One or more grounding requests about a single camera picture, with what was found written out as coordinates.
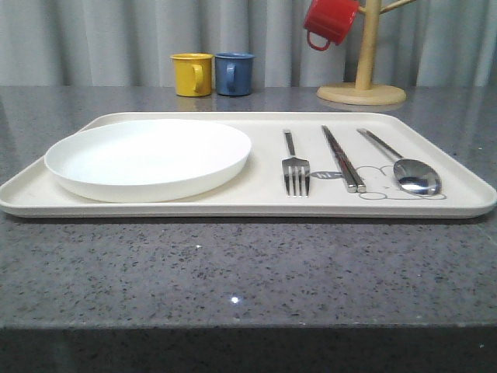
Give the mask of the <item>silver metal fork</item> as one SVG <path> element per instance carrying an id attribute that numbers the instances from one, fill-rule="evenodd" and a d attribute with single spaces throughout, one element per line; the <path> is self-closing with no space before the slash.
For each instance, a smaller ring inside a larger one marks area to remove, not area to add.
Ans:
<path id="1" fill-rule="evenodd" d="M 283 159 L 283 181 L 288 197 L 308 197 L 310 192 L 310 163 L 296 156 L 293 136 L 289 130 L 283 131 L 289 157 Z"/>

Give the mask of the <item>white round plate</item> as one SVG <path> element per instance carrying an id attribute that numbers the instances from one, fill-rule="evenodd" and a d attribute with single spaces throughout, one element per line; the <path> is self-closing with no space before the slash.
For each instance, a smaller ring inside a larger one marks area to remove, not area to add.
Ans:
<path id="1" fill-rule="evenodd" d="M 205 120 L 128 120 L 78 132 L 44 163 L 66 190 L 93 200 L 156 202 L 197 195 L 237 176 L 252 149 L 242 131 Z"/>

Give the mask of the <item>silver metal spoon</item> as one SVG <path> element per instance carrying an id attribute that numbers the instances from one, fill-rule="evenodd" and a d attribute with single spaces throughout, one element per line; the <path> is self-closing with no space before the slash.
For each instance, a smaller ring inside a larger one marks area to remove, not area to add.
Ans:
<path id="1" fill-rule="evenodd" d="M 441 193 L 442 181 L 438 172 L 417 159 L 408 159 L 394 150 L 373 132 L 360 128 L 357 131 L 372 141 L 381 151 L 394 158 L 393 175 L 401 190 L 419 196 L 434 196 Z"/>

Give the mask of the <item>blue enamel mug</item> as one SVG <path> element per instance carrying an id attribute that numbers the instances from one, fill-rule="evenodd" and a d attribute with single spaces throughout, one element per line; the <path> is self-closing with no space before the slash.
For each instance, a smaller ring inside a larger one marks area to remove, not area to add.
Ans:
<path id="1" fill-rule="evenodd" d="M 214 55 L 218 95 L 247 96 L 252 93 L 253 54 L 223 52 Z"/>

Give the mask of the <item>yellow enamel mug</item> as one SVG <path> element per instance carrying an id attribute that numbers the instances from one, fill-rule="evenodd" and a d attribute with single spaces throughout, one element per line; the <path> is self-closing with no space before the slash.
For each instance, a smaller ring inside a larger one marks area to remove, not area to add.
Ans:
<path id="1" fill-rule="evenodd" d="M 182 53 L 170 56 L 176 82 L 176 94 L 202 97 L 212 93 L 212 54 Z"/>

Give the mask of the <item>wooden mug tree stand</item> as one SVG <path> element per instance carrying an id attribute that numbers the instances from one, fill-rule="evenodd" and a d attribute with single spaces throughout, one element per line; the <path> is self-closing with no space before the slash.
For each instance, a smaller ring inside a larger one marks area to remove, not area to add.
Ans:
<path id="1" fill-rule="evenodd" d="M 319 98 L 361 106 L 391 105 L 406 100 L 403 89 L 392 85 L 375 84 L 373 75 L 380 16 L 409 3 L 412 3 L 412 0 L 394 1 L 386 6 L 383 6 L 381 1 L 366 1 L 366 5 L 360 8 L 365 20 L 355 82 L 323 85 L 316 92 Z"/>

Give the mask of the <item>red enamel mug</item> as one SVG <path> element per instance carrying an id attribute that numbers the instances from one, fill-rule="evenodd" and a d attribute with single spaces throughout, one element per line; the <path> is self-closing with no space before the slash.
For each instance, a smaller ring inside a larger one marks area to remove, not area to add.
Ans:
<path id="1" fill-rule="evenodd" d="M 313 0 L 304 18 L 308 45 L 326 51 L 331 44 L 340 45 L 346 38 L 359 12 L 360 3 L 353 0 Z M 323 46 L 314 44 L 311 35 L 326 40 Z"/>

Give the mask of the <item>grey curtain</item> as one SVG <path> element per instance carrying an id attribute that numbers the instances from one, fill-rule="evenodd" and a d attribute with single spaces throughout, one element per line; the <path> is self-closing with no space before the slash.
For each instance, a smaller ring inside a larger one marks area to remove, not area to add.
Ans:
<path id="1" fill-rule="evenodd" d="M 311 49 L 306 1 L 3 1 L 3 85 L 164 86 L 176 53 L 245 52 L 253 84 L 314 87 L 356 74 L 363 18 Z M 374 81 L 496 83 L 496 3 L 417 1 L 382 15 Z"/>

